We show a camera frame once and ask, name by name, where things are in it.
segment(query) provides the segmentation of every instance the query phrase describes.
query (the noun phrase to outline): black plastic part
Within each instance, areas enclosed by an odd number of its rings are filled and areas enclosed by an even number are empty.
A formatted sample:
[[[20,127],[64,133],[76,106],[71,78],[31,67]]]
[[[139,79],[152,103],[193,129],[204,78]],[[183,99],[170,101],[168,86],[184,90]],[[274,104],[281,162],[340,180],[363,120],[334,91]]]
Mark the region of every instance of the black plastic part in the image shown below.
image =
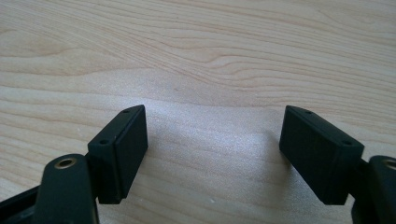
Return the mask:
[[[370,169],[369,163],[361,159],[359,166],[353,169],[352,175],[347,181],[349,193],[355,198],[351,211],[354,224],[379,223],[368,186],[367,173]]]
[[[372,157],[369,161],[368,186],[380,223],[396,223],[396,159]]]
[[[65,155],[47,164],[35,204],[33,224],[99,223],[85,157]]]
[[[88,144],[99,203],[126,198],[148,148],[146,111],[137,105],[121,111]]]
[[[28,189],[0,203],[1,224],[28,224],[31,223],[35,211],[35,198],[38,186]]]
[[[279,148],[323,203],[346,202],[364,145],[317,114],[288,105]]]

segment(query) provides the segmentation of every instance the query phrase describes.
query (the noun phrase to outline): mounting hole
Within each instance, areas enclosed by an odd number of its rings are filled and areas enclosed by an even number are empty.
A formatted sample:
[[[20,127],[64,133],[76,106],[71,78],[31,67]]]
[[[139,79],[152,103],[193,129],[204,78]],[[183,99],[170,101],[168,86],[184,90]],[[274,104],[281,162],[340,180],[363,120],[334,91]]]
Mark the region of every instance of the mounting hole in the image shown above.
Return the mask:
[[[347,140],[343,140],[342,143],[346,146],[352,146],[352,143]]]
[[[105,144],[108,143],[108,141],[107,140],[101,140],[99,143],[100,143],[100,145],[105,145]]]
[[[392,170],[396,170],[396,161],[384,160],[384,163],[385,163],[386,166],[388,166],[388,168],[390,168]]]
[[[56,162],[55,168],[56,169],[66,169],[69,168],[70,166],[73,166],[76,164],[76,159],[75,158],[66,158],[61,161]]]

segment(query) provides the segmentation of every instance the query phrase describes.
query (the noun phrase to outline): black clamp jaw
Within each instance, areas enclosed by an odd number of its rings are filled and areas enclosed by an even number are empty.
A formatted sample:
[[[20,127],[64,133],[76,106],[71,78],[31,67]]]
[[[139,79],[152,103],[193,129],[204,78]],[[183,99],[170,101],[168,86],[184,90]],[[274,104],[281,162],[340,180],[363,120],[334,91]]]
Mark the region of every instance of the black clamp jaw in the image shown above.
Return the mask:
[[[41,185],[0,203],[0,223],[99,223],[99,203],[126,198],[148,148],[143,105],[121,111],[88,144],[83,156],[59,157]]]
[[[286,156],[325,204],[355,198],[355,224],[396,223],[396,159],[361,159],[364,145],[317,114],[288,105],[279,141]]]
[[[91,140],[87,155],[51,161],[41,186],[1,202],[0,223],[99,223],[95,198],[126,198],[147,148],[145,107],[121,111]],[[360,142],[295,106],[286,107],[279,148],[325,204],[344,204],[350,193],[355,224],[396,223],[395,159],[362,160]]]

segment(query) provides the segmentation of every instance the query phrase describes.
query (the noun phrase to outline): black plastic bracket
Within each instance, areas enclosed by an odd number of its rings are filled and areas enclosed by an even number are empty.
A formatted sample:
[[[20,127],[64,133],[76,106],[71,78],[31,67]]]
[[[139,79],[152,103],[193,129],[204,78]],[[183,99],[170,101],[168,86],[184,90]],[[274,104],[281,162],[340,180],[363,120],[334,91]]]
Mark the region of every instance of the black plastic bracket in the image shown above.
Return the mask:
[[[396,160],[361,159],[364,145],[312,111],[288,105],[279,149],[325,204],[356,202],[354,223],[396,223]]]
[[[126,198],[148,148],[143,105],[122,110],[88,144],[47,164],[41,185],[0,203],[2,224],[99,223],[99,203]]]

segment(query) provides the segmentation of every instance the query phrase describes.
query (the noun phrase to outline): light wood surface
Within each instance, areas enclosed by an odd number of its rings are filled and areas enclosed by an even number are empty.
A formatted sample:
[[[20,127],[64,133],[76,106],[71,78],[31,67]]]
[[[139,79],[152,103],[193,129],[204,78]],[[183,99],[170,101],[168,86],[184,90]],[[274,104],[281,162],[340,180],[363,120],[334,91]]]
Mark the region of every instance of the light wood surface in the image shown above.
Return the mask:
[[[102,223],[351,223],[278,150],[285,105],[396,157],[396,2],[0,1],[0,201],[144,104]]]

